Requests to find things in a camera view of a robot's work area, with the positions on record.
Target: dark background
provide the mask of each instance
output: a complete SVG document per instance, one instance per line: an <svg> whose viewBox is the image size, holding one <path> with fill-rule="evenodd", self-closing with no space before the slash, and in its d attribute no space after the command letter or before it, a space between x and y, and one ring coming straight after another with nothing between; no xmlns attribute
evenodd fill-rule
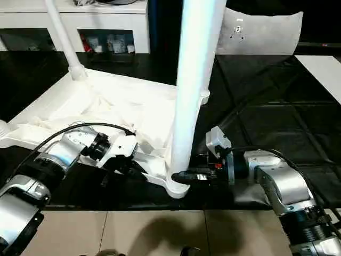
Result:
<svg viewBox="0 0 341 256"><path fill-rule="evenodd" d="M341 52L338 1L228 0L226 7L250 15L291 15L303 11L297 54L335 55ZM151 51L178 54L182 0L149 0Z"/></svg>

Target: wire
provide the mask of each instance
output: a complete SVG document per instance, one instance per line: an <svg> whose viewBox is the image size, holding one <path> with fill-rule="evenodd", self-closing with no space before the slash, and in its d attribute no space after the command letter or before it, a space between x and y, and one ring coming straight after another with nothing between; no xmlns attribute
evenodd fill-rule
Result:
<svg viewBox="0 0 341 256"><path fill-rule="evenodd" d="M76 124L76 125L73 125L73 126L69 126L67 128L64 128L64 129L54 133L53 135L48 137L46 140L44 140L42 143L40 143L35 149L33 149L30 152L30 154L28 154L28 156L25 157L25 159L14 169L12 177L17 173L18 169L20 167L22 167L24 163L26 163L34 154L36 154L38 152L38 150L40 150L49 141L51 141L55 137L61 135L62 133L65 133L67 131L70 131L70 130L73 130L73 129L76 129L76 128L84 127L84 126L108 126L108 127L112 127L112 128L116 128L116 129L122 130L122 131L125 132L126 135L136 135L134 132L130 131L127 128L124 128L124 127L116 125L116 124L109 124L109 123L81 123L81 124Z"/></svg>
<svg viewBox="0 0 341 256"><path fill-rule="evenodd" d="M232 151L250 151L250 150L263 150L263 151L267 151L270 153L273 153L274 155L282 158L284 161L286 161L290 167L292 167L293 169L295 169L306 181L307 186L309 188L309 190L311 191L311 193L315 196L318 195L322 198L322 200L327 203L328 206L330 206L328 199L325 197L325 195L316 187L314 186L314 184L311 182L311 180L298 168L298 166L292 161L290 160L288 157L286 157L283 153L275 150L275 149L269 149L263 146L241 146L241 147L231 147L231 148L227 148L224 153L228 154ZM324 211L324 207L321 204L321 202L319 202L318 198L315 196L315 201L316 204L322 208L324 214L326 214L326 212ZM339 221L341 221L341 216L340 214L337 212L337 210L334 207L330 207L330 209L332 210L332 212L334 213L334 215L337 217L337 219ZM338 229L334 226L333 223L328 222L328 225L330 226L330 228L333 230L333 232L335 233L335 235L341 239L341 233L338 231Z"/></svg>

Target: robotic arm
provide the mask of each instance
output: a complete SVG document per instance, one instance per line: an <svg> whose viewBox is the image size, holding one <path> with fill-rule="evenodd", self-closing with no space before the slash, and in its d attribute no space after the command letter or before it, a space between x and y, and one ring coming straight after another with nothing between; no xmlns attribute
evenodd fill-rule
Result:
<svg viewBox="0 0 341 256"><path fill-rule="evenodd" d="M97 161L98 167L145 180L143 169L133 161L136 147L134 135L110 143L108 136L89 126L64 133L0 190L0 255L20 255L26 248L44 219L42 207L81 155Z"/></svg>
<svg viewBox="0 0 341 256"><path fill-rule="evenodd" d="M206 134L206 145L215 160L173 174L173 180L184 184L225 180L229 185L246 177L257 181L281 221L293 255L341 256L330 217L297 170L268 151L228 151L231 143L218 127ZM133 161L136 147L134 135L121 135L110 143L105 134L85 126L66 132L22 166L0 190L0 255L20 255L26 248L44 219L42 207L81 155L96 161L97 167L146 180L145 171Z"/></svg>
<svg viewBox="0 0 341 256"><path fill-rule="evenodd" d="M234 154L230 141L218 128L206 134L206 145L215 160L205 167L173 174L175 181L192 184L224 179L258 182L290 241L293 255L341 256L341 243L333 234L331 218L316 203L303 176L281 157L264 150Z"/></svg>

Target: white panel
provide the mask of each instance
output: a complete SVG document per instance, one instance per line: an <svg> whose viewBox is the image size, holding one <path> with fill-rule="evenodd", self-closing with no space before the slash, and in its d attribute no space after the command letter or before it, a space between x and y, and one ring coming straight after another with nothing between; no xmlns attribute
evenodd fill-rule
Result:
<svg viewBox="0 0 341 256"><path fill-rule="evenodd" d="M136 53L150 53L148 18L146 15L131 15Z"/></svg>
<svg viewBox="0 0 341 256"><path fill-rule="evenodd" d="M130 16L127 14L61 13L66 26L93 29L131 29Z"/></svg>
<svg viewBox="0 0 341 256"><path fill-rule="evenodd" d="M333 56L296 55L296 58L341 104L341 63Z"/></svg>
<svg viewBox="0 0 341 256"><path fill-rule="evenodd" d="M47 13L0 13L0 28L47 28Z"/></svg>

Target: white cabinet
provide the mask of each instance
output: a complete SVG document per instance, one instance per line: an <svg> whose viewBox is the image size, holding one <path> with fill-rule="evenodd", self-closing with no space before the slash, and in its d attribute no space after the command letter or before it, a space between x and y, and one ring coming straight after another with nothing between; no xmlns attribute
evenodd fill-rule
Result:
<svg viewBox="0 0 341 256"><path fill-rule="evenodd" d="M131 34L136 53L149 53L149 32L147 0L139 0L130 5L117 6L74 6L72 0L55 0L62 21L77 52L84 52L80 38L81 30L101 30L115 35ZM2 31L16 29L13 33L20 35L20 29L45 28L57 51L62 51L60 41L47 14L44 0L10 0L0 1L0 50L10 50L6 45Z"/></svg>

